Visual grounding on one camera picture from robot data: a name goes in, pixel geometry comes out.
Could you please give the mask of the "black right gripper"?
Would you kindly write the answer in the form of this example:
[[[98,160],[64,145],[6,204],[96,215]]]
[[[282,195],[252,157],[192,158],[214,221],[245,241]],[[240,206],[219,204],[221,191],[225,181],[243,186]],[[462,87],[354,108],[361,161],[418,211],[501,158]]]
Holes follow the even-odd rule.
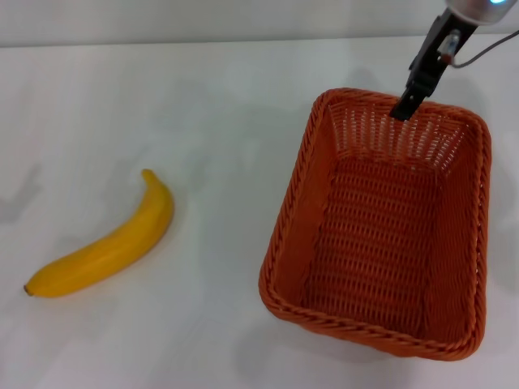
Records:
[[[411,62],[409,85],[391,109],[391,118],[398,121],[410,120],[423,100],[436,90],[448,66],[440,60],[439,49],[444,39],[454,30],[460,33],[460,40],[455,49],[457,53],[476,29],[475,24],[459,19],[449,9],[436,17],[417,56]]]

